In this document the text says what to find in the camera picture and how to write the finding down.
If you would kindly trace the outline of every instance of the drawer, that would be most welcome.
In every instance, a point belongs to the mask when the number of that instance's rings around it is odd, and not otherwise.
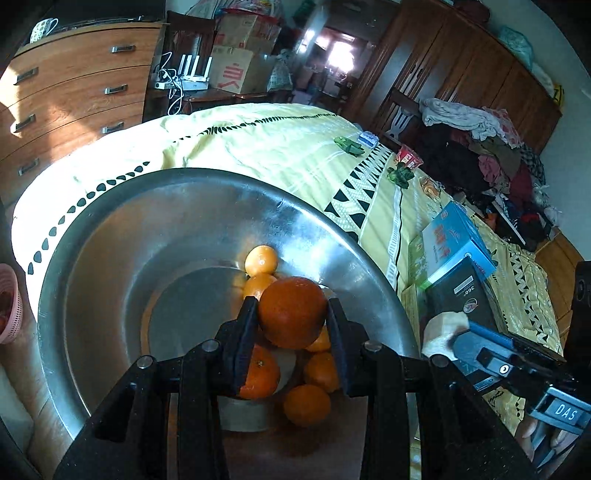
[[[104,128],[117,131],[140,124],[143,110],[144,103],[138,102],[95,113],[46,133],[1,160],[0,195],[4,206],[16,201],[49,165],[104,137]]]
[[[58,83],[15,103],[0,113],[0,158],[62,125],[143,102],[149,72],[150,66],[142,66],[95,73]]]
[[[0,79],[0,111],[39,90],[105,70],[150,65],[158,28],[72,33],[17,54]],[[113,47],[129,47],[112,53]],[[24,76],[16,85],[17,76]]]

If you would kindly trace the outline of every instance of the pink basket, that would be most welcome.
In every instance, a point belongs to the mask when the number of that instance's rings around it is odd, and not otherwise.
[[[17,275],[10,265],[0,264],[0,293],[9,291],[12,293],[12,310],[10,318],[4,330],[0,332],[0,343],[10,343],[21,329],[22,322],[22,298],[18,291]]]

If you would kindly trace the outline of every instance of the white cable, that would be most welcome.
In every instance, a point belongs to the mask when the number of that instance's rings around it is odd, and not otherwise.
[[[166,69],[165,68],[168,61],[172,58],[173,53],[171,51],[169,51],[169,52],[166,52],[165,54],[163,54],[163,57],[165,55],[168,55],[168,58],[162,64],[162,67],[158,71],[158,74],[162,75],[163,80],[165,80],[165,81],[166,81],[166,79],[170,80],[170,83],[172,83],[173,86],[175,87],[174,89],[170,89],[170,91],[168,93],[169,100],[172,100],[172,98],[175,97],[177,90],[180,91],[180,96],[168,106],[168,112],[167,112],[169,115],[178,115],[183,108],[183,96],[184,96],[183,82],[178,77],[178,73],[175,69]],[[178,103],[177,111],[174,113],[171,113],[171,110],[176,103]]]

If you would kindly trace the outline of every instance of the white towel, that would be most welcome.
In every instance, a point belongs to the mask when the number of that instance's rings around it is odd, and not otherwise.
[[[498,135],[506,143],[499,119],[484,110],[461,103],[428,98],[421,102],[420,111],[423,114],[423,123],[428,127],[446,124],[459,130],[470,131],[472,138],[478,141]]]

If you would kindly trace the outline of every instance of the mug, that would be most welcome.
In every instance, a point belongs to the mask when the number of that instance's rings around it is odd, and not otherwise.
[[[45,20],[41,20],[35,25],[35,27],[33,27],[33,31],[31,32],[31,43],[48,36],[57,26],[57,22],[57,18],[46,18]]]

